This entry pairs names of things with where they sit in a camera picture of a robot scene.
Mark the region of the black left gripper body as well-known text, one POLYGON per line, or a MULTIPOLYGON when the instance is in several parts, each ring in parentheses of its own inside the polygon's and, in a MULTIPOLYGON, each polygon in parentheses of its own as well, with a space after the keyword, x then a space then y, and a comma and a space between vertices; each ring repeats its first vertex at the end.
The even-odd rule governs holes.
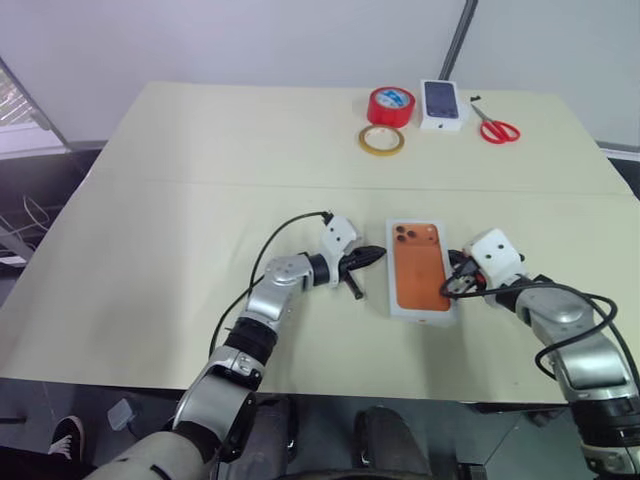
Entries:
POLYGON ((349 254, 344 255, 338 263, 339 281, 345 283, 350 289, 359 289, 351 272, 362 267, 364 250, 355 248, 349 254))

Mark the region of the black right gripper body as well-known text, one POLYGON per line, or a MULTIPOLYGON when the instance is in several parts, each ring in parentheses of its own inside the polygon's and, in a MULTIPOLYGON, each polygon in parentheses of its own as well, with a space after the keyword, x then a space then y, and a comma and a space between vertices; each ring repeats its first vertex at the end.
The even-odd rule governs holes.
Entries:
POLYGON ((461 282, 462 294, 483 296, 488 291, 488 280, 472 258, 466 258, 461 264, 461 282))

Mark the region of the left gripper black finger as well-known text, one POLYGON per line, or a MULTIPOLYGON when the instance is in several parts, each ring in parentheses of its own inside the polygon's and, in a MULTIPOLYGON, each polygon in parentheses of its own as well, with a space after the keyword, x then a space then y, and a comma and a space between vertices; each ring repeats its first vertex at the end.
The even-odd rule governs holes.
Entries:
POLYGON ((349 288, 356 300, 364 298, 364 292, 350 273, 344 273, 341 276, 341 281, 349 288))
POLYGON ((355 248, 351 252, 351 268, 362 269, 368 267, 386 255, 386 249, 377 245, 366 245, 355 248))

